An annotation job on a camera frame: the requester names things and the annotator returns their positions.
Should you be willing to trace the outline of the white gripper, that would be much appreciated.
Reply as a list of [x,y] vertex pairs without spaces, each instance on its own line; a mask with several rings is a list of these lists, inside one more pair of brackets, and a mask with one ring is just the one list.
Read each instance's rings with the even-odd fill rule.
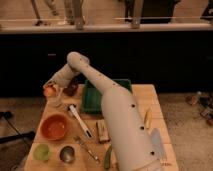
[[68,88],[79,72],[66,63],[60,70],[43,85],[43,88],[52,85],[58,85],[61,88]]

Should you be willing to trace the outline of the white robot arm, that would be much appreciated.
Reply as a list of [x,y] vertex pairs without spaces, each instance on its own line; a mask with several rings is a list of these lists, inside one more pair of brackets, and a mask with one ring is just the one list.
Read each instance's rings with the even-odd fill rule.
[[67,88],[82,73],[102,94],[101,109],[120,171],[163,171],[157,151],[132,93],[89,64],[78,52],[67,55],[66,64],[44,84]]

